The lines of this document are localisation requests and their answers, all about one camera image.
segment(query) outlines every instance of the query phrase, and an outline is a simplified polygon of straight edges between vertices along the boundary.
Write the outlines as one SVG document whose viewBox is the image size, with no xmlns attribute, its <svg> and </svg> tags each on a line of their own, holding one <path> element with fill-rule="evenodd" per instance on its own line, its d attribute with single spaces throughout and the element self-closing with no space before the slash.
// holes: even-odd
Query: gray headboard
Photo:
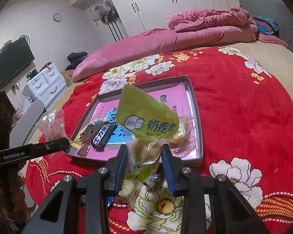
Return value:
<svg viewBox="0 0 293 234">
<path fill-rule="evenodd" d="M 280 39 L 293 52 L 293 15 L 282 0 L 239 0 L 240 6 L 252 16 L 268 17 L 280 26 Z"/>
</svg>

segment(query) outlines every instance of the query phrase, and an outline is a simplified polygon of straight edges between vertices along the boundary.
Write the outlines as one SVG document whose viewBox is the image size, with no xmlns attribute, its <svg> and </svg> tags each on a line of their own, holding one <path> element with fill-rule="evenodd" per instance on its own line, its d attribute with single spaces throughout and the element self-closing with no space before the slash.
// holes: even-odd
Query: pile of dark clothes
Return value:
<svg viewBox="0 0 293 234">
<path fill-rule="evenodd" d="M 70 61 L 70 65 L 65 69 L 65 71 L 76 69 L 77 66 L 88 57 L 86 52 L 71 53 L 67 59 Z"/>
</svg>

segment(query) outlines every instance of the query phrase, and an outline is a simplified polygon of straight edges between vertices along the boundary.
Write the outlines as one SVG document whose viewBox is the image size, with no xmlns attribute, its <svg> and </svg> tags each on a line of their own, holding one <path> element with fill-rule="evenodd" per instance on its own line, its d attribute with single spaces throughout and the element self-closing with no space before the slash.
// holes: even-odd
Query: bed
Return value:
<svg viewBox="0 0 293 234">
<path fill-rule="evenodd" d="M 271 233 L 284 233 L 293 222 L 293 53 L 281 45 L 255 41 L 152 55 L 130 63 L 125 72 L 123 68 L 69 87 L 55 107 L 63 105 L 67 135 L 73 134 L 97 94 L 126 83 L 187 74 L 199 105 L 205 150 L 203 165 L 196 170 L 227 175 Z M 37 131 L 32 142 L 40 136 Z M 40 205 L 65 175 L 78 178 L 98 167 L 74 163 L 58 152 L 31 160 L 26 184 Z M 155 206 L 159 201 L 165 205 L 160 212 Z M 180 233 L 182 203 L 182 198 L 167 193 L 166 184 L 153 190 L 144 186 L 133 210 L 123 201 L 114 202 L 110 231 Z M 209 227 L 208 199 L 205 211 Z"/>
</svg>

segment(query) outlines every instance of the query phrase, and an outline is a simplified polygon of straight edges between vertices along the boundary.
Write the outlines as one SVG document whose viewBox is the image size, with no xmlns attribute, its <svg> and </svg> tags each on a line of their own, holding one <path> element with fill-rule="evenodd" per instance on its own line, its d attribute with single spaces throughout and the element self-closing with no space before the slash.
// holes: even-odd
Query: white wall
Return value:
<svg viewBox="0 0 293 234">
<path fill-rule="evenodd" d="M 62 21 L 57 23 L 53 15 L 60 13 Z M 100 34 L 93 27 L 86 10 L 72 8 L 67 0 L 24 0 L 8 3 L 0 12 L 0 48 L 8 40 L 17 40 L 21 35 L 30 38 L 30 49 L 35 57 L 33 63 L 12 82 L 20 82 L 22 92 L 26 75 L 34 68 L 37 71 L 49 61 L 58 70 L 64 71 L 70 64 L 67 56 L 71 52 L 85 51 L 91 54 L 102 47 Z M 19 92 L 12 93 L 13 83 L 4 89 L 16 109 L 21 107 Z M 29 101 L 22 96 L 23 111 Z"/>
</svg>

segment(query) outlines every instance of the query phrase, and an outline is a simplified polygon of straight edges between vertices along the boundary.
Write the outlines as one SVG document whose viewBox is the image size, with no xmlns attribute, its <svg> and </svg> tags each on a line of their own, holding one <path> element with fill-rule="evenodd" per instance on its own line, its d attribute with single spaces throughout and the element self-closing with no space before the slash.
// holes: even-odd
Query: drawer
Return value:
<svg viewBox="0 0 293 234">
<path fill-rule="evenodd" d="M 52 84 L 39 93 L 37 99 L 41 100 L 47 106 L 65 86 L 66 83 L 63 76 L 58 75 Z"/>
<path fill-rule="evenodd" d="M 43 75 L 37 76 L 28 84 L 29 89 L 35 96 L 37 96 L 47 86 L 48 83 Z"/>
<path fill-rule="evenodd" d="M 55 65 L 50 65 L 50 69 L 51 70 L 45 68 L 44 72 L 42 73 L 48 84 L 53 82 L 60 74 Z"/>
</svg>

